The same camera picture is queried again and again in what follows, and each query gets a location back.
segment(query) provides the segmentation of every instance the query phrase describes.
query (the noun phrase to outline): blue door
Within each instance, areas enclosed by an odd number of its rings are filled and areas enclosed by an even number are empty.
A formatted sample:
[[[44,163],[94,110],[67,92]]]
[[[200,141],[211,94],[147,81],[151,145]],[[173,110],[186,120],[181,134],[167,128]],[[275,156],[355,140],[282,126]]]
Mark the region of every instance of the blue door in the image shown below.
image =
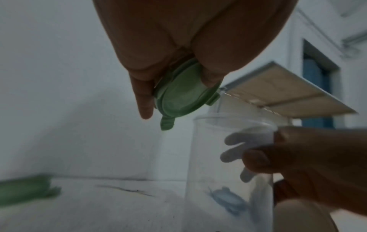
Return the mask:
[[[330,77],[326,72],[317,65],[316,61],[310,58],[304,59],[303,62],[303,77],[319,88],[330,93]],[[302,126],[304,127],[316,127],[316,128],[334,128],[334,122],[332,117],[325,118],[308,118],[302,120]]]

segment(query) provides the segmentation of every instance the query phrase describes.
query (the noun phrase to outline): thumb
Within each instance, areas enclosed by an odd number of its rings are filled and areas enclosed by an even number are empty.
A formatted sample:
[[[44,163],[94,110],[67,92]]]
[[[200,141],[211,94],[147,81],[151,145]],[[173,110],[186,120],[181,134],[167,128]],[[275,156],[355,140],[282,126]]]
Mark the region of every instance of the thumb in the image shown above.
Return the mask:
[[[311,165],[315,162],[313,157],[303,144],[283,143],[247,150],[242,160],[253,172],[272,174]]]
[[[201,82],[208,88],[213,87],[218,82],[223,80],[226,73],[215,73],[203,67],[201,70]]]

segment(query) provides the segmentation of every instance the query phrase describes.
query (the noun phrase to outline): blurred green object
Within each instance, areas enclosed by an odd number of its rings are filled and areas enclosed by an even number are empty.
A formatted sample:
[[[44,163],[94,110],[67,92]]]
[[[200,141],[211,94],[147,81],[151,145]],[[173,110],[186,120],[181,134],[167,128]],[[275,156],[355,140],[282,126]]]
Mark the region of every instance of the blurred green object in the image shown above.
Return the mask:
[[[0,182],[0,207],[60,195],[61,188],[51,188],[50,175],[37,175]]]

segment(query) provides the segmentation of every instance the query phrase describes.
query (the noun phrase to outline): finger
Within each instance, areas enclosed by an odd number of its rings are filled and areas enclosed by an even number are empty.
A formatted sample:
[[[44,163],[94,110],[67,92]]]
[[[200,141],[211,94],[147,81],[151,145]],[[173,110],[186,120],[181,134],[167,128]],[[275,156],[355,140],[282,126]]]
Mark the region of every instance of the finger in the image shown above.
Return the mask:
[[[238,159],[242,159],[242,155],[247,149],[255,148],[259,146],[258,143],[245,143],[241,144],[235,148],[231,148],[225,152],[223,152],[220,156],[220,159],[224,163],[230,163]]]
[[[201,70],[201,82],[208,88],[215,86],[223,80],[227,73],[215,73],[203,67]]]
[[[131,76],[130,79],[140,116],[143,119],[151,118],[154,108],[154,80],[140,81]]]
[[[242,156],[251,171],[270,174],[312,165],[317,159],[306,145],[288,143],[247,150]]]
[[[233,133],[224,139],[224,143],[229,146],[239,143],[259,143],[268,140],[270,136],[273,136],[272,128],[258,126]]]
[[[244,169],[242,170],[241,174],[240,174],[240,179],[242,182],[244,183],[248,183],[250,182],[254,176],[256,176],[256,173],[248,170],[246,167],[244,167]]]
[[[274,205],[290,200],[300,198],[292,185],[286,180],[280,180],[274,184]]]

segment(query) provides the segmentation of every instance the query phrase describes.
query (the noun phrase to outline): clear plastic cup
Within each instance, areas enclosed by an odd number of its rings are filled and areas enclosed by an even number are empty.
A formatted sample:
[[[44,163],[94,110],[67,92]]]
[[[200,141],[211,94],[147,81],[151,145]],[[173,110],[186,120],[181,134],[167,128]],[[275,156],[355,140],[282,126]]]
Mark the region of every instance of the clear plastic cup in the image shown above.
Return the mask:
[[[271,232],[273,177],[248,171],[241,154],[272,144],[276,126],[224,114],[194,121],[182,231]]]

